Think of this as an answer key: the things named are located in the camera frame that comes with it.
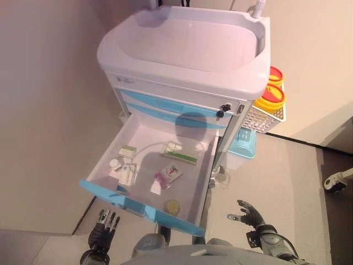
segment beige wall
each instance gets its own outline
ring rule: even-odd
[[[271,133],[353,153],[352,2],[267,1],[271,64],[284,72],[287,94],[287,122]]]
[[[70,234],[92,199],[78,181],[121,127],[96,51],[130,12],[101,2],[0,2],[0,229]]]

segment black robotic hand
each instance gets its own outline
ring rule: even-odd
[[[265,221],[261,214],[250,203],[247,203],[243,200],[237,200],[237,202],[239,206],[243,207],[240,210],[245,213],[245,215],[240,216],[235,214],[228,214],[228,219],[243,222],[255,229],[261,225],[265,225]]]
[[[115,235],[116,227],[120,221],[118,216],[115,219],[115,213],[112,213],[110,220],[106,226],[110,209],[102,209],[98,216],[98,221],[89,234],[88,245],[90,250],[86,251],[80,260],[81,265],[108,265],[110,258],[108,250],[111,241]]]

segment white medical cart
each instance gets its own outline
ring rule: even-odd
[[[269,28],[269,18],[247,13],[162,6],[139,11],[111,30],[99,45],[98,61],[126,121],[80,185],[145,219],[202,236],[212,169],[269,79]],[[230,107],[223,115],[222,106]],[[168,141],[200,153],[196,165],[179,162],[183,175],[155,194],[154,175],[171,162],[161,155]],[[137,174],[121,192],[109,176],[109,161],[126,145],[137,148]],[[177,216],[165,212],[171,199],[180,205]]]

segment yellow container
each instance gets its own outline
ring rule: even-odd
[[[273,84],[274,86],[281,87],[283,84],[283,74],[276,67],[270,67],[270,79],[269,84]]]
[[[254,106],[272,114],[286,102],[284,92],[277,86],[268,84],[264,94],[254,102]]]

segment small box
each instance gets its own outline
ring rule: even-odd
[[[136,154],[136,148],[129,145],[123,146],[119,151],[120,156],[129,158],[129,159],[133,159],[135,154]]]
[[[163,145],[162,154],[165,157],[177,159],[192,165],[197,164],[199,149],[192,149],[175,142],[167,142]]]
[[[167,189],[171,182],[179,178],[182,174],[183,172],[179,165],[173,162],[163,168],[160,172],[156,173],[154,178],[159,182],[162,189]]]

